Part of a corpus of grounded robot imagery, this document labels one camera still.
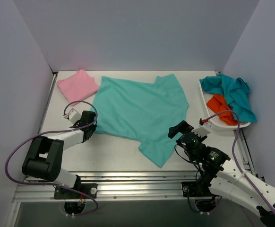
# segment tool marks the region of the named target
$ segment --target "pink cloth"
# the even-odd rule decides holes
[[[57,81],[60,92],[71,103],[77,100],[84,100],[93,95],[99,89],[95,79],[90,77],[84,70],[77,71],[67,79]]]

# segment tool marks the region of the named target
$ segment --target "white basket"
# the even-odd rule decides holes
[[[212,116],[213,114],[215,114],[208,106],[207,106],[207,102],[213,97],[213,94],[207,93],[205,91],[203,91],[201,84],[199,83],[199,88],[200,88],[200,93],[202,95],[203,101],[204,101],[204,105],[205,105],[205,110],[206,110],[206,114],[207,116]],[[213,129],[215,130],[235,130],[237,129],[237,125],[227,125],[226,122],[222,121],[219,119],[218,116],[211,118],[209,120],[212,124]],[[240,128],[244,128],[249,126],[251,123],[250,122],[240,122]]]

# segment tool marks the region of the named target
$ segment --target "crumpled teal cloth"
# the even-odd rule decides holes
[[[224,96],[227,105],[238,114],[241,122],[256,122],[248,101],[250,88],[242,78],[234,79],[224,74],[200,79],[204,91]]]
[[[168,138],[168,129],[186,119],[189,106],[174,74],[156,77],[155,83],[102,77],[93,105],[96,133],[141,141],[139,150],[162,167],[180,135]]]

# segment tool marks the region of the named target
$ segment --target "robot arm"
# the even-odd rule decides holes
[[[191,163],[202,166],[202,174],[196,181],[198,190],[203,194],[210,193],[232,200],[255,213],[267,227],[275,227],[274,213],[246,177],[253,182],[274,209],[275,187],[259,180],[244,169],[241,173],[228,155],[203,144],[211,132],[210,123],[200,121],[200,124],[199,128],[194,129],[182,121],[177,126],[171,127],[168,134],[169,138],[173,138],[180,132],[182,136],[176,140],[177,145],[184,149]]]
[[[93,122],[95,112],[83,111],[81,116],[75,109],[71,109],[65,118],[73,123],[71,128],[75,129]],[[61,168],[62,154],[64,150],[88,140],[95,129],[96,124],[93,124],[81,130],[33,139],[22,166],[22,173],[80,191],[80,177]],[[46,153],[47,158],[40,156]]]

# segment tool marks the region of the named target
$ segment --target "white tabletop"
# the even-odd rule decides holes
[[[66,79],[74,73],[74,71],[61,71],[58,73],[57,80]],[[207,117],[204,111],[204,103],[200,96],[199,79],[215,75],[214,71],[89,71],[87,73],[91,77],[94,77],[98,85],[101,84],[102,76],[154,83],[156,76],[165,76],[174,73],[189,103],[185,120],[194,127],[198,127],[200,118]],[[87,98],[85,101],[92,103],[94,97],[95,95]],[[71,126],[70,122],[63,118],[63,109],[67,104],[67,100],[55,84],[42,131],[64,130]],[[83,110],[89,110],[90,107],[79,103],[74,108],[81,113]],[[233,131],[214,131],[208,135],[204,143],[208,146],[218,148],[232,157],[231,148],[233,140]],[[139,141],[94,133],[85,143],[75,145],[64,151],[62,167],[66,170],[77,172],[195,171],[193,165],[182,160],[175,152],[166,164],[162,168],[159,168],[138,150],[139,145]],[[185,156],[181,148],[178,148],[178,151]],[[241,155],[237,146],[235,152],[242,165]]]

